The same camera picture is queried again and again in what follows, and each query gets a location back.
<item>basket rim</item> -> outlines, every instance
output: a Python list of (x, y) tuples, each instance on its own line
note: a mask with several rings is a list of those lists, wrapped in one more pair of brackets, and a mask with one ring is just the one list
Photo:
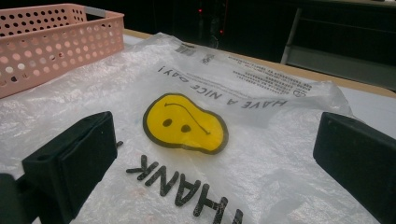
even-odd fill
[[(79, 4), (65, 3), (65, 4), (51, 4), (51, 5), (42, 5), (42, 6), (34, 6), (34, 7), (5, 8), (5, 9), (0, 9), (0, 13), (2, 11), (19, 11), (21, 9), (32, 9), (32, 8), (43, 9), (43, 7), (61, 7), (61, 6), (65, 6), (65, 7), (72, 7), (72, 6), (86, 7), (86, 6), (79, 5)], [(10, 41), (15, 41), (15, 39), (20, 39), (20, 38), (23, 38), (23, 37), (24, 38), (29, 38), (29, 37), (33, 37), (35, 35), (44, 35), (45, 33), (49, 33), (49, 32), (61, 32), (62, 30), (69, 30), (69, 29), (80, 28), (80, 27), (88, 26), (88, 25), (95, 25), (96, 23), (99, 23), (101, 21), (115, 21), (115, 20), (118, 20), (120, 18), (123, 19), (123, 17), (124, 17), (123, 13), (114, 12), (114, 11), (110, 11), (110, 10), (105, 10), (105, 9), (101, 9), (101, 8), (97, 8), (97, 9), (103, 10), (106, 13), (111, 13), (114, 16), (99, 18), (99, 19), (94, 20), (94, 21), (84, 21), (84, 22), (81, 22), (81, 23), (69, 24), (69, 25), (66, 25), (66, 26), (51, 27), (49, 29), (37, 30), (37, 31), (34, 31), (34, 32), (30, 32), (30, 33), (22, 33), (22, 34), (15, 34), (15, 35), (0, 36), (0, 44), (5, 44), (5, 43), (10, 42)]]

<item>pink plastic basket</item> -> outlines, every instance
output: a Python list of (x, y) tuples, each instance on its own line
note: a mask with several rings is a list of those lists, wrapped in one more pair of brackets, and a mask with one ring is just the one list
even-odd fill
[(123, 14), (76, 4), (1, 9), (0, 98), (123, 50), (123, 28)]

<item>white plastic bag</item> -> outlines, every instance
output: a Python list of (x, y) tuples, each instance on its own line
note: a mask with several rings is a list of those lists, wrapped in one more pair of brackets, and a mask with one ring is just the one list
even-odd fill
[[(192, 125), (155, 133), (168, 95), (178, 112), (159, 126)], [(23, 158), (103, 111), (124, 145), (73, 223), (376, 223), (312, 157), (322, 112), (353, 117), (334, 84), (165, 34), (1, 99), (0, 171), (23, 175)], [(209, 120), (220, 135), (204, 141)]]

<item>smiley face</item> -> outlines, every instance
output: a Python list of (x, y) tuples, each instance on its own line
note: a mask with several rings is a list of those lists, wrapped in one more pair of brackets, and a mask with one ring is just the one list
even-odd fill
[(148, 107), (143, 129), (160, 146), (207, 154), (219, 153), (228, 142), (227, 126), (219, 115), (178, 93), (167, 93)]

